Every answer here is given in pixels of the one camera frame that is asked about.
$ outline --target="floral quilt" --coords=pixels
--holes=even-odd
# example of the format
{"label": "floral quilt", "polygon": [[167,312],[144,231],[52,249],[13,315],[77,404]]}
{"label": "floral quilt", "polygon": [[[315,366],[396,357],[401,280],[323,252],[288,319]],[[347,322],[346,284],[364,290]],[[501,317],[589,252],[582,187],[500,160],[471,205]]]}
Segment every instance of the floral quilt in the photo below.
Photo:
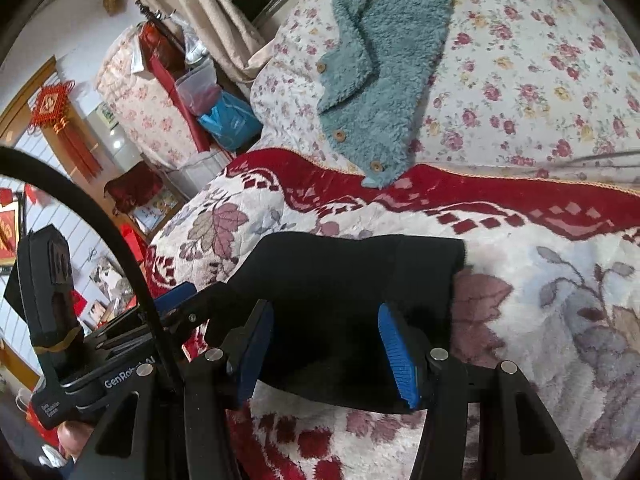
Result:
{"label": "floral quilt", "polygon": [[[516,362],[536,385],[583,477],[610,480],[640,440],[640,196],[580,181],[461,176],[414,166],[383,190],[283,149],[240,156],[155,238],[161,294],[227,280],[266,234],[461,238],[451,351]],[[201,336],[187,350],[204,349]],[[252,480],[409,478],[424,414],[358,412],[259,383],[229,414]],[[470,412],[465,478],[476,478]]]}
{"label": "floral quilt", "polygon": [[[252,87],[259,147],[288,147],[358,174],[335,153],[316,106],[316,62],[340,40],[331,0],[301,0]],[[462,173],[528,174],[639,186],[640,56],[601,0],[454,0],[410,150]],[[576,158],[601,155],[588,164]]]}

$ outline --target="blue plastic bag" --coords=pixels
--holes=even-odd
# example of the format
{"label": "blue plastic bag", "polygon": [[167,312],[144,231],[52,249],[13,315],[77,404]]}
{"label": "blue plastic bag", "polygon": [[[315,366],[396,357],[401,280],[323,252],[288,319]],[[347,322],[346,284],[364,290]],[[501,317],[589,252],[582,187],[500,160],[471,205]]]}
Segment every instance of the blue plastic bag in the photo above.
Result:
{"label": "blue plastic bag", "polygon": [[210,113],[200,116],[198,122],[222,148],[230,152],[240,148],[262,129],[249,103],[225,91]]}

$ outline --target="beige curtain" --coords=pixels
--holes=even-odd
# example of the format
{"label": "beige curtain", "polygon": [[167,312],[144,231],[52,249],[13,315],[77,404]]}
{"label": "beige curtain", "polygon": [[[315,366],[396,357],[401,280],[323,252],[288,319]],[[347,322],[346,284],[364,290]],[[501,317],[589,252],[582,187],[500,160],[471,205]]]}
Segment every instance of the beige curtain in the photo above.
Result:
{"label": "beige curtain", "polygon": [[269,60],[265,41],[231,0],[142,1],[167,14],[177,9],[232,81],[250,83]]}

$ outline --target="blue gripper pad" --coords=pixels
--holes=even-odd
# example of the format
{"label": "blue gripper pad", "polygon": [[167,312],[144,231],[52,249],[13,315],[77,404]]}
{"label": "blue gripper pad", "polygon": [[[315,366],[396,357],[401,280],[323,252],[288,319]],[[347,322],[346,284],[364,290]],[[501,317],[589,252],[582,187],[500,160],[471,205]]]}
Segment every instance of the blue gripper pad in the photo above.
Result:
{"label": "blue gripper pad", "polygon": [[183,301],[188,300],[197,293],[196,286],[190,282],[184,282],[172,288],[169,292],[164,293],[155,299],[154,305],[160,316],[164,316],[167,312],[178,307]]}
{"label": "blue gripper pad", "polygon": [[404,320],[399,314],[392,312],[386,303],[380,305],[378,331],[382,338],[382,344],[385,346],[386,358],[389,359],[400,397],[406,400],[409,408],[413,410],[420,402],[418,370],[404,337],[401,335],[405,326]]}
{"label": "blue gripper pad", "polygon": [[238,365],[238,403],[249,399],[255,390],[262,363],[271,342],[273,332],[273,307],[268,301],[260,300],[244,326],[248,337],[246,348]]}

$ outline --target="black cable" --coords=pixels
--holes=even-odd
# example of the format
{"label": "black cable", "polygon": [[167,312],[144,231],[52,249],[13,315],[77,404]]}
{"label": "black cable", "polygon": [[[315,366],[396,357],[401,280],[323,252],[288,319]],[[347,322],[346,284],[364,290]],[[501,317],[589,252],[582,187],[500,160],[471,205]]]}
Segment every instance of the black cable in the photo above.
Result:
{"label": "black cable", "polygon": [[[634,156],[640,155],[640,150],[625,150],[624,152],[614,152],[614,153],[598,153],[596,155],[587,155],[587,156],[579,156],[577,158],[572,158],[572,160],[568,160],[565,162],[553,162],[551,164],[547,164],[546,168],[566,168],[569,166],[573,166],[574,164],[578,164],[580,162],[589,162],[591,160],[602,160],[603,158],[620,158],[621,156]],[[638,165],[634,164],[632,166],[613,166],[614,168],[636,168]]]}
{"label": "black cable", "polygon": [[181,395],[184,383],[169,338],[162,329],[154,300],[131,250],[110,218],[87,193],[62,173],[24,152],[0,146],[0,174],[24,181],[48,193],[77,213],[104,240],[133,288],[143,320],[149,326],[173,390]]}

